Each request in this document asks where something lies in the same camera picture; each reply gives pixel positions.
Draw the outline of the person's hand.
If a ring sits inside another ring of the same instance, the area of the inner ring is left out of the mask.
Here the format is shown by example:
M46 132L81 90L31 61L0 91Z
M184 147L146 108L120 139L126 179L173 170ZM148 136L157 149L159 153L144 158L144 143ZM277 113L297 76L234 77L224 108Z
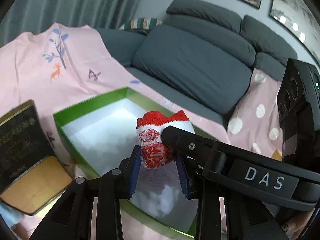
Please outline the person's hand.
M297 239L302 230L305 228L310 217L312 216L312 211L303 212L296 217L291 218L287 223L281 226L285 233L292 233L291 239Z

